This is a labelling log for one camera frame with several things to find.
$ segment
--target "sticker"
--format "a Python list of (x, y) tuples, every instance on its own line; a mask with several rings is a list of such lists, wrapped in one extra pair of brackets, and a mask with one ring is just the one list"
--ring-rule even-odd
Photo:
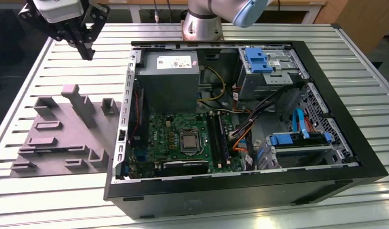
[(192, 68), (191, 56), (160, 56), (156, 59), (156, 68)]
[(248, 154), (247, 154), (247, 156), (245, 156), (245, 160), (247, 160), (248, 164), (252, 165), (252, 157), (251, 157)]
[(127, 0), (109, 0), (109, 3), (128, 3)]
[(271, 64), (271, 65), (280, 65), (280, 64), (279, 64), (279, 61), (269, 61), (269, 64)]
[(321, 1), (312, 1), (309, 2), (311, 5), (324, 5), (325, 2), (321, 2)]
[(233, 92), (233, 99), (235, 99), (236, 101), (239, 101), (239, 93), (237, 93), (237, 92)]

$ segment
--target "robotic arm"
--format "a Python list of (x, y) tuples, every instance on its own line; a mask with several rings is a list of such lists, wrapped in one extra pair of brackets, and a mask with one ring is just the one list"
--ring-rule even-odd
[[(92, 60), (92, 45), (108, 19), (111, 8), (93, 0), (27, 0), (19, 15), (55, 40), (65, 39), (84, 60)], [(85, 18), (95, 24), (88, 28)]]
[(223, 38), (221, 20), (247, 28), (260, 18), (273, 0), (189, 0), (183, 25), (185, 40), (215, 41)]
[[(189, 0), (183, 25), (185, 40), (215, 41), (223, 38), (220, 17), (247, 28), (259, 19), (273, 0)], [(27, 0), (20, 17), (55, 40), (65, 39), (84, 60), (92, 60), (92, 45), (108, 19), (111, 8), (95, 0)], [(89, 15), (95, 24), (88, 28)]]

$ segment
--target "aluminum extrusion table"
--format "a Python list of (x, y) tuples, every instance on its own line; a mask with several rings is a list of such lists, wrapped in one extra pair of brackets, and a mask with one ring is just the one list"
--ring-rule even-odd
[[(344, 31), (331, 25), (224, 25), (227, 40), (303, 40), (389, 172), (389, 84)], [(83, 61), (65, 42), (47, 41), (0, 127), (0, 226), (87, 228), (389, 228), (389, 176), (313, 205), (265, 208), (135, 222), (103, 200), (105, 173), (9, 178), (27, 138), (37, 96), (61, 102), (63, 84), (77, 83), (92, 101), (123, 98), (131, 41), (180, 40), (176, 24), (108, 24)]]

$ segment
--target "black bezel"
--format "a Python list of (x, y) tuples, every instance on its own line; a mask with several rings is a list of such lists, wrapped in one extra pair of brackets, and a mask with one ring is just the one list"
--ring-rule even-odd
[(309, 51), (309, 48), (303, 41), (219, 41), (219, 42), (191, 42), (191, 41), (148, 41), (148, 42), (132, 42), (132, 46), (148, 45), (177, 45), (183, 44), (215, 44), (220, 46), (225, 45), (267, 45), (267, 44), (289, 44), (303, 62), (305, 70), (311, 75), (311, 79), (316, 85), (319, 93), (328, 106), (331, 115), (337, 123), (341, 133), (345, 137), (348, 145), (359, 158), (359, 167), (341, 167), (328, 168), (317, 170), (295, 170), (277, 173), (263, 173), (244, 176), (229, 177), (205, 177), (197, 179), (183, 180), (149, 180), (137, 183), (111, 184), (112, 178), (112, 160), (107, 175), (105, 194), (104, 199), (116, 197), (136, 197), (155, 194), (181, 193), (181, 192), (197, 192), (217, 189), (229, 189), (240, 187), (255, 187), (265, 185), (279, 185), (288, 183), (305, 183), (315, 181), (336, 182), (345, 181), (356, 178), (367, 178), (363, 183), (371, 183), (381, 177), (388, 176), (388, 172), (376, 156), (376, 153), (361, 133), (361, 130), (348, 112), (345, 105), (336, 93), (335, 88), (316, 62), (316, 59)]

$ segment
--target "wooden cabinet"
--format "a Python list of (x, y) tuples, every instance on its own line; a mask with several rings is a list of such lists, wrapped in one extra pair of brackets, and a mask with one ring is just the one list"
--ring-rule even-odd
[(389, 32), (389, 0), (329, 0), (315, 23), (339, 23), (365, 54)]

